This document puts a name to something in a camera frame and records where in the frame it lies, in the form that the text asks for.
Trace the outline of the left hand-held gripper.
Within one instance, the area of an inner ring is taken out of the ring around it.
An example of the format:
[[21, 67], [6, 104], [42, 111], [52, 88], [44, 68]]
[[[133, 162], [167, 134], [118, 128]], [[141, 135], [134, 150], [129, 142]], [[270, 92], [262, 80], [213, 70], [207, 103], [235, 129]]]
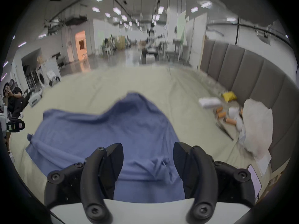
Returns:
[[2, 133], [17, 133], [25, 128], [25, 123], [21, 119], [8, 118], [7, 115], [0, 114]]

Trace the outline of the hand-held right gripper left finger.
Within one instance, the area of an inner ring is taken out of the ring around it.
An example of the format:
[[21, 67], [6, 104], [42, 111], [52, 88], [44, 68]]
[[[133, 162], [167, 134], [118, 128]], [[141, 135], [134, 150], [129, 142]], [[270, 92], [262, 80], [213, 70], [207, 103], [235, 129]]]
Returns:
[[44, 204], [51, 209], [59, 205], [82, 203], [87, 219], [93, 224], [112, 223], [112, 214], [104, 199], [113, 200], [115, 183], [123, 166], [121, 143], [98, 147], [84, 162], [76, 162], [47, 176]]

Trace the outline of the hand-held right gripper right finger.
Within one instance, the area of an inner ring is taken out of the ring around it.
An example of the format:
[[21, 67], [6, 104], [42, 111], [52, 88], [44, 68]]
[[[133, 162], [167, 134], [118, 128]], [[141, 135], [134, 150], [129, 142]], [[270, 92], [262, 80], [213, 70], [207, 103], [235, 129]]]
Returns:
[[183, 182], [185, 199], [194, 199], [186, 215], [190, 224], [207, 223], [217, 202], [255, 205], [255, 190], [247, 169], [214, 161], [199, 146], [175, 142], [173, 160]]

